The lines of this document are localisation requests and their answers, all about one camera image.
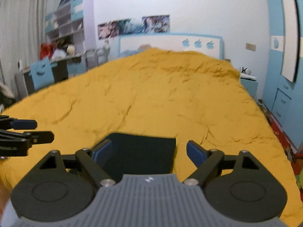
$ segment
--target blue wardrobe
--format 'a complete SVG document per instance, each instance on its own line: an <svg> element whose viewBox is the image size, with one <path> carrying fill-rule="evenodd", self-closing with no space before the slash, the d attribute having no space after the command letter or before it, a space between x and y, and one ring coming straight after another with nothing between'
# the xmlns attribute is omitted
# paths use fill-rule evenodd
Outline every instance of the blue wardrobe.
<svg viewBox="0 0 303 227"><path fill-rule="evenodd" d="M298 19L298 57L296 74L289 81L282 75L285 59L285 1L268 0L271 49L266 76L263 102L282 126L284 132L298 148L303 142L303 0L294 0Z"/></svg>

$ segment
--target gray gripper housing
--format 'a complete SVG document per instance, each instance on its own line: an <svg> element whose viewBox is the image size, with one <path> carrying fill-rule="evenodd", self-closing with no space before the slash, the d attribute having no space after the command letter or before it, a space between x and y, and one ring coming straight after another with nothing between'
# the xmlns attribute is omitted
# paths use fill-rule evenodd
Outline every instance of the gray gripper housing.
<svg viewBox="0 0 303 227"><path fill-rule="evenodd" d="M13 227L287 227L278 217L244 223L225 217L206 200L199 186L180 183L175 174L124 175L101 187L81 213L59 222L20 218Z"/></svg>

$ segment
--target screw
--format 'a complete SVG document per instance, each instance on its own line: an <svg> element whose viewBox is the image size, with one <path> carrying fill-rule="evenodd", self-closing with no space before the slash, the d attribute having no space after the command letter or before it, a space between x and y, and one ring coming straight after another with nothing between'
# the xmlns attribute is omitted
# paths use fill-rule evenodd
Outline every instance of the screw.
<svg viewBox="0 0 303 227"><path fill-rule="evenodd" d="M194 179L194 178L187 178L187 179L184 180L183 183L187 186L196 186L196 185L199 184L199 181L197 179Z"/></svg>
<svg viewBox="0 0 303 227"><path fill-rule="evenodd" d="M116 182L113 179L103 179L100 182L101 186L103 187L110 187L116 184Z"/></svg>

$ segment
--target bed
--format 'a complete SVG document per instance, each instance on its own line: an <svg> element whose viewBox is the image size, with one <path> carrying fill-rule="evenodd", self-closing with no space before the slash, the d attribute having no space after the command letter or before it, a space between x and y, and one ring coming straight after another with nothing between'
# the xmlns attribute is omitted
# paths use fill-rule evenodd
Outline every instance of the bed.
<svg viewBox="0 0 303 227"><path fill-rule="evenodd" d="M6 187L11 190L52 149L71 154L93 147L112 132L175 137L173 172L180 181L196 169L186 155L189 140L226 154L249 150L285 187L288 202L281 219L297 227L303 208L290 162L240 84L239 72L222 60L222 38L125 36L119 39L119 52L143 44L156 48L43 89L5 111L12 117L35 119L38 130L55 134L52 144L31 148L28 157L1 162Z"/></svg>

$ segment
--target white curtain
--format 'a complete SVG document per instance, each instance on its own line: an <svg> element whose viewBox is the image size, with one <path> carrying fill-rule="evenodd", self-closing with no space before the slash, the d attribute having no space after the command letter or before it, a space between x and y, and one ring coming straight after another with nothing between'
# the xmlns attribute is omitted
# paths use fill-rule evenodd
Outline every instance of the white curtain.
<svg viewBox="0 0 303 227"><path fill-rule="evenodd" d="M0 61L5 83L15 95L18 61L30 66L45 42L46 10L47 0L0 0Z"/></svg>

